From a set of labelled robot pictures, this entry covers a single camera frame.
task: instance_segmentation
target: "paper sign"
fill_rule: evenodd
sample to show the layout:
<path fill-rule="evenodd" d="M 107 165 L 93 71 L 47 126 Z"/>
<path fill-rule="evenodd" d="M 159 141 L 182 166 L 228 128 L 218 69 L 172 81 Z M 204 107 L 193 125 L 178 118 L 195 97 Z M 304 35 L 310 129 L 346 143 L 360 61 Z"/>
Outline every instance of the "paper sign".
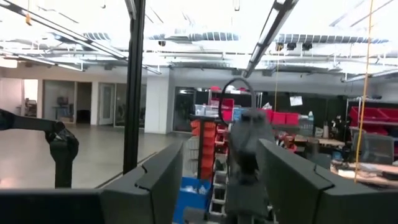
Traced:
<path fill-rule="evenodd" d="M 290 106 L 301 106 L 303 105 L 303 99 L 301 96 L 291 96 Z"/>

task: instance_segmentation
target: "robotic arm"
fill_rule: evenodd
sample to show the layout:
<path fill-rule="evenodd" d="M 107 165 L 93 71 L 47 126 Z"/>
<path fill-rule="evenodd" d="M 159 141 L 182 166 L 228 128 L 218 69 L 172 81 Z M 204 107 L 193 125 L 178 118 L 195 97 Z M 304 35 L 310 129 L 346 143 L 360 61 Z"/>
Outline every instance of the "robotic arm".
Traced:
<path fill-rule="evenodd" d="M 55 188 L 72 187 L 72 164 L 79 142 L 62 122 L 18 116 L 0 109 L 0 131 L 8 129 L 44 131 L 55 161 Z"/>

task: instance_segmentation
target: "wire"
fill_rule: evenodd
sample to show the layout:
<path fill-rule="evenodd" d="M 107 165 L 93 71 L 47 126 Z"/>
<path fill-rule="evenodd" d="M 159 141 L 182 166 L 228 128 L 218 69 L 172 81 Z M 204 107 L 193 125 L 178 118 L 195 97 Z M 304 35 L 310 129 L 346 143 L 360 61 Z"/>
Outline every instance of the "wire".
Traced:
<path fill-rule="evenodd" d="M 370 5 L 370 13 L 369 13 L 369 25 L 368 25 L 368 51 L 366 52 L 366 73 L 365 73 L 365 81 L 363 86 L 363 103 L 361 108 L 361 117 L 359 121 L 359 136 L 358 136 L 358 144 L 356 145 L 356 155 L 355 155 L 355 175 L 354 175 L 354 182 L 356 183 L 356 176 L 358 174 L 358 167 L 359 167 L 359 149 L 361 148 L 361 138 L 362 138 L 362 128 L 363 128 L 363 117 L 365 111 L 365 101 L 366 101 L 366 92 L 368 90 L 368 78 L 369 78 L 369 56 L 370 56 L 370 49 L 371 49 L 371 31 L 372 31 L 372 15 L 373 15 L 373 1 L 371 0 Z"/>
<path fill-rule="evenodd" d="M 225 95 L 225 91 L 226 91 L 227 87 L 228 87 L 230 84 L 232 84 L 233 82 L 235 82 L 235 81 L 242 81 L 242 82 L 248 87 L 248 89 L 249 89 L 249 91 L 250 91 L 250 96 L 251 96 L 251 109 L 252 109 L 253 111 L 257 110 L 257 108 L 256 108 L 256 94 L 255 94 L 255 92 L 254 92 L 253 87 L 250 85 L 250 83 L 249 83 L 246 79 L 244 79 L 244 78 L 242 78 L 242 77 L 237 77 L 237 78 L 231 79 L 231 80 L 224 86 L 223 91 L 221 92 L 220 102 L 218 103 L 218 117 L 219 117 L 219 119 L 221 120 L 221 123 L 222 123 L 223 125 L 227 126 L 227 127 L 228 127 L 228 124 L 224 121 L 224 119 L 223 119 L 223 114 L 222 114 L 223 99 L 224 99 L 224 95 Z M 242 141 L 241 145 L 240 145 L 240 146 L 237 146 L 238 149 L 244 149 L 244 148 L 246 147 L 246 145 L 248 144 L 248 142 L 249 142 L 249 140 L 250 140 L 250 136 L 251 136 L 251 134 L 252 134 L 252 130 L 253 130 L 252 127 L 253 127 L 253 126 L 254 126 L 254 121 L 253 121 L 253 117 L 251 117 L 251 119 L 250 119 L 250 128 L 249 128 L 249 131 L 246 132 L 246 134 L 245 134 L 245 136 L 244 136 L 244 138 L 243 138 L 243 141 Z"/>
<path fill-rule="evenodd" d="M 278 74 L 279 74 L 279 53 L 282 50 L 281 46 L 278 46 L 278 60 L 276 61 L 276 83 L 275 83 L 275 103 L 274 103 L 274 111 L 276 112 L 276 103 L 277 103 L 277 92 L 278 92 Z"/>
<path fill-rule="evenodd" d="M 248 87 L 248 89 L 250 91 L 250 96 L 251 96 L 251 108 L 253 110 L 256 109 L 256 94 L 254 92 L 253 87 L 250 85 L 250 83 L 242 77 L 237 77 L 237 78 L 231 79 L 227 84 L 225 84 L 223 91 L 221 92 L 220 102 L 218 103 L 218 117 L 221 120 L 221 122 L 223 123 L 223 125 L 225 125 L 225 126 L 228 126 L 228 124 L 224 121 L 223 114 L 222 114 L 222 105 L 223 105 L 224 95 L 225 95 L 225 91 L 226 91 L 227 87 L 236 81 L 242 81 Z"/>

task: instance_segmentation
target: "yellow cable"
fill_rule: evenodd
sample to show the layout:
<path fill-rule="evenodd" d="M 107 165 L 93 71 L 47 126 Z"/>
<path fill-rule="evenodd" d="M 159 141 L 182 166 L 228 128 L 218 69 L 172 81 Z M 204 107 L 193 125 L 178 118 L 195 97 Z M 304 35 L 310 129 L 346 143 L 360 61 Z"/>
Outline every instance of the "yellow cable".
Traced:
<path fill-rule="evenodd" d="M 26 24 L 28 24 L 29 26 L 31 26 L 32 24 L 30 23 L 30 0 L 27 0 L 27 12 L 26 12 L 26 17 L 25 17 L 25 22 Z"/>
<path fill-rule="evenodd" d="M 277 91 L 278 91 L 278 74 L 279 74 L 279 52 L 282 50 L 281 46 L 278 46 L 278 59 L 276 61 L 276 84 L 275 84 L 275 103 L 274 103 L 274 111 L 276 112 L 276 103 L 277 103 Z"/>
<path fill-rule="evenodd" d="M 364 109 L 365 109 L 365 102 L 366 102 L 366 92 L 368 90 L 368 70 L 369 70 L 369 55 L 370 55 L 370 48 L 371 48 L 371 31 L 372 31 L 372 15 L 373 15 L 373 1 L 371 0 L 370 6 L 370 13 L 369 13 L 369 25 L 368 25 L 368 51 L 366 53 L 366 73 L 365 73 L 365 81 L 363 86 L 363 102 L 361 108 L 361 118 L 359 121 L 359 136 L 358 136 L 358 144 L 356 145 L 356 155 L 355 155 L 355 176 L 354 182 L 356 183 L 356 176 L 358 174 L 358 167 L 359 167 L 359 149 L 361 147 L 361 138 L 362 138 L 362 127 L 363 127 L 363 116 L 364 116 Z"/>

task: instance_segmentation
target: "chair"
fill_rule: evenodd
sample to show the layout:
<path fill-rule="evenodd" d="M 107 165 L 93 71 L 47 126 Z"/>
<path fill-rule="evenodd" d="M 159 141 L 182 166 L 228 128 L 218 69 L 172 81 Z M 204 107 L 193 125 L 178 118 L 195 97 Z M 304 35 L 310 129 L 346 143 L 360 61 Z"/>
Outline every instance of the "chair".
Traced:
<path fill-rule="evenodd" d="M 353 151 L 359 143 L 359 133 L 355 133 Z M 361 138 L 360 162 L 391 165 L 394 162 L 394 138 L 380 134 L 365 133 Z"/>

